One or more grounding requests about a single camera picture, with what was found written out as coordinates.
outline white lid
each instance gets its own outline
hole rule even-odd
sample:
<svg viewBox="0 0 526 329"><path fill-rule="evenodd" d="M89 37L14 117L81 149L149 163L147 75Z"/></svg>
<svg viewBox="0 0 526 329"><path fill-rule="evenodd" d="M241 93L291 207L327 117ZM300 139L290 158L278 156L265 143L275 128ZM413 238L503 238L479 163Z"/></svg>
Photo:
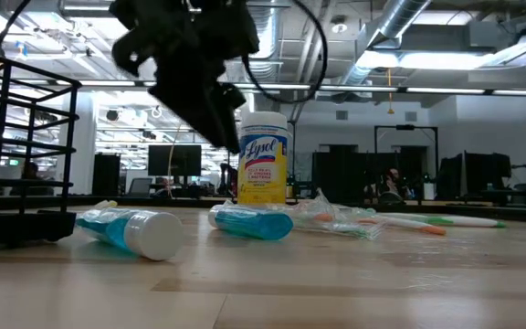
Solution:
<svg viewBox="0 0 526 329"><path fill-rule="evenodd" d="M245 116L241 128L253 125L272 125L287 130L288 118L281 113L272 111L253 112Z"/></svg>
<svg viewBox="0 0 526 329"><path fill-rule="evenodd" d="M210 226L213 228L218 228L218 225L216 224L216 213L218 213L218 210L220 210L220 208L223 206L224 205L216 205L208 212L208 223L210 223Z"/></svg>
<svg viewBox="0 0 526 329"><path fill-rule="evenodd" d="M182 222L168 213L140 211L125 227L127 247L150 260L167 260L182 246Z"/></svg>

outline ceiling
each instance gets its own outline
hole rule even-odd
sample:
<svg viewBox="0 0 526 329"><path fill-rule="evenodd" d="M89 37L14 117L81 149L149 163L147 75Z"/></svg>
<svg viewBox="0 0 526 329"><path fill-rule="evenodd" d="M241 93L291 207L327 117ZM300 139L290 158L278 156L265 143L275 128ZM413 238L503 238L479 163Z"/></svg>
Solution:
<svg viewBox="0 0 526 329"><path fill-rule="evenodd" d="M328 10L328 1L304 1L314 13L320 17ZM65 1L65 5L72 5L70 10L60 10L51 5L50 1L33 0L25 13L12 26L5 38L3 50L5 56L41 69L49 70L77 80L131 80L132 77L120 71L110 57L110 50L114 42L127 32L127 29L111 17L106 11L90 10L99 6L106 6L109 2L101 1ZM271 1L275 4L273 14L277 24L274 25L277 34L275 51L268 58L254 56L254 65L271 66L274 74L266 77L275 82L296 82L296 76L302 50L305 46L305 34L310 29L309 19L289 1ZM364 23L371 22L382 14L385 1L353 1L341 0L333 8L331 16L341 16L347 29L341 33L332 31L333 24L327 24L326 33L329 39L329 62L327 78L337 80L344 75L358 54L355 52L355 41L359 37L359 30ZM89 7L87 10L77 10L75 7ZM258 8L251 8L256 13ZM512 19L526 15L526 1L433 1L427 10L415 21L418 25L464 26L471 21L497 22L497 19ZM8 13L0 10L0 31L5 25ZM227 71L221 79L229 81L247 80L238 60L228 61ZM310 70L310 80L317 79L320 72L320 62L307 58L306 69ZM151 60L142 65L139 80L153 80L155 66ZM385 69L374 69L368 80L373 85L387 85L389 77ZM434 69L403 69L390 70L391 83L401 86L453 86L463 88L479 88L480 85L508 83L510 88L526 88L526 69L461 71ZM16 78L36 79L26 72L18 71ZM32 90L21 90L29 93ZM144 165L144 148L147 142L171 142L176 130L180 129L177 140L181 143L204 143L205 140L194 133L189 127L173 115L170 111L144 91L124 90L96 90L95 102L99 106L99 132L97 135L98 151L119 152L123 154L123 162L130 168L141 168ZM421 101L427 104L426 96L405 95L395 98L395 101ZM247 97L249 107L265 107L263 102L255 101L254 97ZM372 101L379 103L387 101L388 95L374 94ZM59 102L50 102L51 107L61 107ZM135 120L107 120L108 111L119 111L124 117L143 117L141 122ZM26 122L24 109L12 108L8 120ZM148 140L142 137L140 128L155 132L156 139ZM8 133L21 138L22 133L8 130ZM58 140L58 131L48 130L36 137L42 142ZM217 167L226 158L225 151L215 151L208 148L204 157L207 160L216 159L211 165Z"/></svg>

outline ductwork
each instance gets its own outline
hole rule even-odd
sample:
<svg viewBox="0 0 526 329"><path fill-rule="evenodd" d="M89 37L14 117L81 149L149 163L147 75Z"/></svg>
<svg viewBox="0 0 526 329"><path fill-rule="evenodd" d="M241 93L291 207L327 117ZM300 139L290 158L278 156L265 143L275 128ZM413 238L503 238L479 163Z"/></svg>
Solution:
<svg viewBox="0 0 526 329"><path fill-rule="evenodd" d="M389 0L384 6L383 14L373 22L363 26L357 40L360 58L369 47L382 44L383 47L395 48L401 45L401 36L416 20L431 0ZM374 68L360 68L356 63L351 66L340 83L358 85Z"/></svg>
<svg viewBox="0 0 526 329"><path fill-rule="evenodd" d="M250 7L248 9L259 37L259 52L250 57L252 59L272 59L275 56L278 41L278 9L272 7ZM253 75L264 82L276 81L278 75L277 64L274 63L251 63Z"/></svg>

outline black wire rack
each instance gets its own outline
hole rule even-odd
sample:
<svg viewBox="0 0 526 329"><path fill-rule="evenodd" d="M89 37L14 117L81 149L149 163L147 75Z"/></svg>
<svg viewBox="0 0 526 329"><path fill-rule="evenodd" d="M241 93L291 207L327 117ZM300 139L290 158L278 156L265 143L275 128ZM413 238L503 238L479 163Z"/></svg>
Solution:
<svg viewBox="0 0 526 329"><path fill-rule="evenodd" d="M38 76L37 79L47 80L49 87L37 86L24 80L12 78L14 72L20 70L23 71L23 73L27 73L30 77ZM75 214L67 211L68 188L72 186L69 181L70 160L71 155L76 152L72 147L72 139L75 121L79 118L76 114L76 104L77 92L80 87L81 84L77 80L31 67L11 59L0 58L0 163L2 156L26 159L25 164L29 164L33 159L37 158L64 156L64 167L57 168L57 170L63 171L62 181L0 178L0 191L3 186L15 187L21 191L19 207L15 209L15 211L0 212L0 243L13 244L31 239L58 240L72 234ZM16 92L17 89L22 88L36 90L37 92L30 92L30 94L38 94L38 97L30 97ZM67 94L69 95L67 111L42 105L44 101L49 101ZM28 125L9 122L7 119L8 106L28 109ZM55 117L58 116L59 118L48 123L37 124L37 113L54 114ZM66 144L59 145L34 141L34 133L36 131L62 124L68 126ZM5 138L5 128L25 131L27 138L25 140ZM10 145L22 147L22 149L16 148L15 152L7 151L6 146ZM26 198L30 197L27 196L27 191L33 187L61 187L62 193L58 198L60 210L26 213ZM0 207L8 203L8 201L9 197L2 196L0 193Z"/></svg>

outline table surface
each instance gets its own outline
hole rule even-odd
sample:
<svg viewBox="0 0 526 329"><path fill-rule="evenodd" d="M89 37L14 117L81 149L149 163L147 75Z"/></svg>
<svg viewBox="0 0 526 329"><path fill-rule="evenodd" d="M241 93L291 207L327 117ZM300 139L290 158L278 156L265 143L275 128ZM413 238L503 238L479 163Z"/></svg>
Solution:
<svg viewBox="0 0 526 329"><path fill-rule="evenodd" d="M170 261L79 231L0 249L0 329L526 329L526 223L266 242L211 229L203 209L168 210L186 235Z"/></svg>

